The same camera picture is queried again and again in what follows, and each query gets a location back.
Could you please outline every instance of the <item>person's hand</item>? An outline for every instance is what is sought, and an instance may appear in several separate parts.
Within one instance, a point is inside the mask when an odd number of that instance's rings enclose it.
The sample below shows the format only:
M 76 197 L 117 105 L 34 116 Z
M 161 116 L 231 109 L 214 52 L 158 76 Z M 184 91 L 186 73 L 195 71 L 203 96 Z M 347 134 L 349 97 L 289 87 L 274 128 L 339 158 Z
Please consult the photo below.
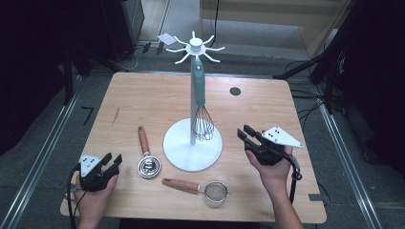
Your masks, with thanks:
M 93 229 L 97 228 L 102 218 L 104 217 L 105 210 L 107 208 L 108 198 L 116 188 L 118 176 L 111 177 L 108 181 L 107 187 L 97 192 L 87 192 L 81 190 L 80 182 L 77 177 L 75 192 L 75 202 L 80 213 L 79 229 Z
M 262 165 L 251 151 L 245 151 L 250 164 L 259 171 L 260 179 L 270 197 L 287 192 L 287 178 L 290 163 L 285 159 L 273 166 Z M 285 152 L 292 154 L 292 147 L 286 146 Z

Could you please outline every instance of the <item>wooden handle with metal cap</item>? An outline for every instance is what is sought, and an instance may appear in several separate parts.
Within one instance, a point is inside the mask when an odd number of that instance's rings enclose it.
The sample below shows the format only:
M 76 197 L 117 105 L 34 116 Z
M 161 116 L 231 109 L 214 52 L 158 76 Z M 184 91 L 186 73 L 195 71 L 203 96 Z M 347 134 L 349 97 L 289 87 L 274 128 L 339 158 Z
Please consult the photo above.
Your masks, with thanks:
M 139 126 L 138 128 L 138 133 L 139 133 L 139 141 L 140 141 L 140 147 L 142 148 L 142 152 L 145 156 L 149 156 L 149 144 L 148 144 L 148 139 L 146 138 L 146 132 L 143 126 Z
M 164 178 L 161 182 L 168 186 L 182 188 L 182 189 L 195 191 L 195 192 L 199 192 L 199 188 L 200 188 L 200 184 L 198 184 L 198 183 L 193 183 L 193 182 L 178 180 L 178 179 L 172 179 L 172 178 Z

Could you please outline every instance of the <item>gray floor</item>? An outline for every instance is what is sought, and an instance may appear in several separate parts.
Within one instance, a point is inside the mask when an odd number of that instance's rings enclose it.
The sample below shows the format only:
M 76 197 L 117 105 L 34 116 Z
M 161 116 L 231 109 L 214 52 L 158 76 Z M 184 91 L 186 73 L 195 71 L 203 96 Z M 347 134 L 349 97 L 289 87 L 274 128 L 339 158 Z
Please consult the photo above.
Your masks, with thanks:
M 178 24 L 181 8 L 196 8 L 198 1 L 171 0 L 169 13 L 162 32 L 176 35 L 179 39 L 187 40 L 191 37 L 191 30 L 196 30 L 195 19 L 186 20 L 187 23 Z M 209 31 L 209 21 L 204 23 Z M 238 30 L 245 31 L 252 25 L 235 24 Z M 292 27 L 268 26 L 263 30 L 263 25 L 256 25 L 257 31 L 247 32 L 241 39 L 225 39 L 234 30 L 227 31 L 229 24 L 218 24 L 218 42 L 226 46 L 226 52 L 212 53 L 211 56 L 221 59 L 221 64 L 204 62 L 208 73 L 235 74 L 243 77 L 271 78 L 272 75 L 283 73 L 293 68 L 298 63 L 296 60 L 305 60 L 304 47 L 297 30 Z M 159 71 L 187 73 L 189 64 L 175 65 L 174 62 L 182 58 L 181 53 L 163 52 L 156 54 L 156 50 L 142 54 L 137 52 L 138 65 L 131 72 Z M 135 57 L 131 56 L 120 64 L 135 66 Z M 20 143 L 9 152 L 0 156 L 0 224 L 7 228 L 68 228 L 69 221 L 59 213 L 61 199 L 63 199 L 64 185 L 69 171 L 75 165 L 82 153 L 87 136 L 91 131 L 105 91 L 113 73 L 103 66 L 92 62 L 93 71 L 89 76 L 80 76 L 76 82 L 77 97 L 71 107 L 63 107 L 63 91 L 60 92 L 49 104 L 47 109 L 38 117 L 26 132 Z M 308 81 L 309 70 L 303 71 L 292 78 L 288 83 L 292 89 L 309 93 L 323 92 L 323 83 L 313 86 Z M 310 109 L 316 99 L 294 98 L 297 113 Z M 348 120 L 339 113 L 338 104 L 333 115 L 323 113 L 322 108 L 310 113 L 304 135 L 309 149 L 309 155 L 315 171 L 321 193 L 324 197 L 328 219 L 323 224 L 306 224 L 306 228 L 402 228 L 405 224 L 405 184 L 402 176 L 389 166 L 371 165 L 363 158 L 359 143 L 352 131 Z M 82 107 L 94 107 L 89 122 L 84 125 L 88 110 Z M 52 141 L 47 139 L 48 134 L 54 132 L 55 122 L 63 119 L 59 116 L 61 111 L 67 111 L 63 129 L 57 138 Z M 336 131 L 330 129 L 327 120 L 336 122 L 337 133 L 342 136 L 342 142 L 336 143 Z M 43 157 L 44 143 L 51 146 L 48 157 Z M 347 161 L 342 160 L 342 148 L 346 152 L 346 159 L 353 162 L 354 171 L 347 169 Z M 35 160 L 43 158 L 42 166 L 32 167 Z M 41 173 L 38 180 L 27 180 L 26 177 L 34 173 Z M 360 188 L 363 188 L 367 197 L 372 201 L 375 210 L 371 215 L 376 215 L 378 223 L 370 224 L 367 209 L 363 209 L 362 199 L 358 196 L 358 186 L 352 183 L 352 178 L 358 175 Z M 32 191 L 24 189 L 30 185 Z M 18 191 L 26 198 L 16 199 Z M 15 200 L 21 200 L 22 205 L 12 208 Z M 10 223 L 7 217 L 9 209 L 18 209 L 15 221 Z M 100 228 L 117 228 L 118 219 L 105 219 Z M 263 228 L 273 227 L 273 223 L 263 223 Z

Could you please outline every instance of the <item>white mug tree stand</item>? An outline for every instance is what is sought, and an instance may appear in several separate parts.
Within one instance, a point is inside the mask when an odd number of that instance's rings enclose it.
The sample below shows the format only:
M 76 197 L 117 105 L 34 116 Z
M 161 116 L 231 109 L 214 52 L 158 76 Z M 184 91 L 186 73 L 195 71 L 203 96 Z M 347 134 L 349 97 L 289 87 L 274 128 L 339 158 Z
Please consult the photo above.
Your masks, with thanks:
M 216 52 L 223 50 L 224 47 L 219 49 L 207 48 L 205 44 L 210 42 L 214 36 L 203 42 L 195 36 L 194 32 L 192 32 L 192 35 L 193 37 L 189 43 L 182 42 L 174 36 L 179 43 L 185 45 L 185 48 L 179 50 L 167 49 L 169 52 L 187 52 L 183 59 L 175 62 L 176 64 L 182 63 L 189 55 L 192 55 L 190 118 L 180 120 L 170 127 L 163 140 L 163 150 L 168 160 L 175 167 L 185 172 L 199 172 L 207 169 L 218 160 L 223 149 L 223 140 L 217 128 L 212 123 L 209 123 L 210 121 L 196 115 L 199 109 L 205 109 L 205 75 L 203 63 L 199 56 L 203 54 L 209 60 L 220 63 L 220 60 L 212 58 L 206 51 Z M 203 93 L 203 104 L 197 102 L 199 98 L 201 101 L 201 95 L 200 93 L 196 95 L 196 91 Z M 197 122 L 199 125 L 193 127 L 193 122 Z

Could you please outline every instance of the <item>whisk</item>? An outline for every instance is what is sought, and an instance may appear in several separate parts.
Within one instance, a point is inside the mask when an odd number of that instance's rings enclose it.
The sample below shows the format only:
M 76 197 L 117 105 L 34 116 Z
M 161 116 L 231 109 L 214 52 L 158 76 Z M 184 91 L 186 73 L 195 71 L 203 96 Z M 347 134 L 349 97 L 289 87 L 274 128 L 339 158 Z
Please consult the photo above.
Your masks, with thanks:
M 191 96 L 191 133 L 199 141 L 210 140 L 215 128 L 211 116 L 205 108 L 205 73 L 203 63 L 198 56 L 192 60 L 191 78 L 191 87 L 194 88 L 191 90 L 192 93 L 194 92 Z

